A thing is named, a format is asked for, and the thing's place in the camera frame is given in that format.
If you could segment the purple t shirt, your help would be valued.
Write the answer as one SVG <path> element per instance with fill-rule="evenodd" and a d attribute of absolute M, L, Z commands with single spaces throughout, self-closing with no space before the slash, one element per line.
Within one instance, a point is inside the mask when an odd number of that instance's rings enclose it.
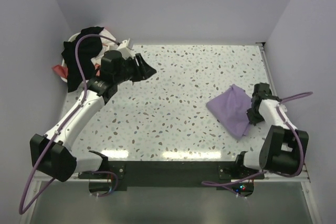
<path fill-rule="evenodd" d="M 224 93 L 208 101 L 206 107 L 233 138 L 240 140 L 248 135 L 247 110 L 251 108 L 251 97 L 244 89 L 232 84 Z"/>

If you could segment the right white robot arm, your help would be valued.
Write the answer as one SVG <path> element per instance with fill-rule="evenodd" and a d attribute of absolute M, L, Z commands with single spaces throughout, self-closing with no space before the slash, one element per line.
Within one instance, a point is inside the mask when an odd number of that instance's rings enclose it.
<path fill-rule="evenodd" d="M 310 91 L 281 99 L 272 94 L 269 84 L 254 85 L 247 117 L 254 126 L 266 122 L 269 130 L 259 152 L 243 151 L 237 155 L 234 165 L 237 177 L 246 178 L 252 171 L 262 170 L 283 177 L 296 177 L 301 173 L 309 135 L 290 121 L 284 104 L 312 94 Z"/>

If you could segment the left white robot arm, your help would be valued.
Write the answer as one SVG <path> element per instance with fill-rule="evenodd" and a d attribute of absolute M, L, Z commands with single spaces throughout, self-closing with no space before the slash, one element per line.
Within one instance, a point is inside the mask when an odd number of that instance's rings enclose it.
<path fill-rule="evenodd" d="M 91 172 L 97 178 L 105 177 L 109 171 L 108 158 L 97 151 L 90 151 L 83 159 L 76 158 L 71 153 L 75 140 L 91 118 L 116 94 L 119 84 L 147 80 L 156 72 L 141 54 L 125 59 L 117 50 L 105 53 L 100 74 L 86 83 L 87 89 L 71 110 L 47 133 L 31 138 L 33 167 L 60 182 L 82 172 Z"/>

